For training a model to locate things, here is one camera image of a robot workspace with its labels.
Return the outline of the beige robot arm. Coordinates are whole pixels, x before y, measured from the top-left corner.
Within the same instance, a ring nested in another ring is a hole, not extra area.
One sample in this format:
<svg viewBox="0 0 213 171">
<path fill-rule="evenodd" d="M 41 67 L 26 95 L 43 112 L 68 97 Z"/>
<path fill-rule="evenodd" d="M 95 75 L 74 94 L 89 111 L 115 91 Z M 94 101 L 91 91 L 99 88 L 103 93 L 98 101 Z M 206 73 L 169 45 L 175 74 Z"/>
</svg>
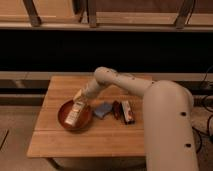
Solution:
<svg viewBox="0 0 213 171">
<path fill-rule="evenodd" d="M 143 99 L 147 171 L 199 171 L 190 121 L 194 99 L 188 89 L 170 80 L 147 80 L 98 67 L 74 100 L 94 99 L 110 85 Z"/>
</svg>

